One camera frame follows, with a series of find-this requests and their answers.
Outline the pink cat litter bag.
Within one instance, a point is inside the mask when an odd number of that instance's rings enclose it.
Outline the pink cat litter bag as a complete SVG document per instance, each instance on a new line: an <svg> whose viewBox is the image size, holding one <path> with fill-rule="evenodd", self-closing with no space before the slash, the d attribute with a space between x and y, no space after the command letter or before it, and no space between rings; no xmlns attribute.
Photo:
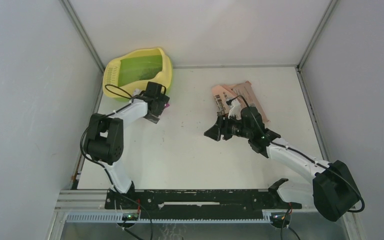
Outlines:
<svg viewBox="0 0 384 240"><path fill-rule="evenodd" d="M241 103L241 111L247 106L255 107L261 115L263 123L266 124L270 122L249 81L231 85L215 85L211 88L211 93L217 106L218 116L228 115L230 107L227 105L227 101L237 99Z"/></svg>

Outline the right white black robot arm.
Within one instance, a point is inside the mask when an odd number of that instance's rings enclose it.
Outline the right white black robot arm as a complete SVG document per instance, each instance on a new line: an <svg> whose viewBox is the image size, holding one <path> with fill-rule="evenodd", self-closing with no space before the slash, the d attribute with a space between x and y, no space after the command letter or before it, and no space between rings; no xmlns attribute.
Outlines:
<svg viewBox="0 0 384 240"><path fill-rule="evenodd" d="M265 127L253 106L242 109L240 119L219 115L204 136L217 142L233 136L245 138L254 152L285 165L307 181L281 183L269 194L269 203L275 208L287 203L310 205L331 222L345 213L365 209L364 199L344 162L318 159L294 148L280 134Z"/></svg>

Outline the yellow green litter box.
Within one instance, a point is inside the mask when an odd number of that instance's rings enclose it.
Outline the yellow green litter box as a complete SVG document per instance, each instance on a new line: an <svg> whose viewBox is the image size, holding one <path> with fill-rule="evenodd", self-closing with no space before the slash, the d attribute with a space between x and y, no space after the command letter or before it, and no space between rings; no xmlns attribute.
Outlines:
<svg viewBox="0 0 384 240"><path fill-rule="evenodd" d="M134 50L112 59L103 73L102 91L109 98L125 102L135 89L145 90L148 82L164 85L173 80L173 65L161 47Z"/></svg>

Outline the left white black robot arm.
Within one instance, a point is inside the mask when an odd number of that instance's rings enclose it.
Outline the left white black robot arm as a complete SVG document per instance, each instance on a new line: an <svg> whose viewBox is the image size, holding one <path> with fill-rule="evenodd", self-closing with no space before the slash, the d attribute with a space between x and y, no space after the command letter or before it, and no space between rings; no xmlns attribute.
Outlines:
<svg viewBox="0 0 384 240"><path fill-rule="evenodd" d="M103 168L110 188L118 193L118 204L125 209L135 205L137 196L130 191L133 180L126 173L121 160L124 130L141 118L157 124L169 100L166 86L150 81L144 90L131 96L125 106L108 114L92 114L80 138L81 154L86 160Z"/></svg>

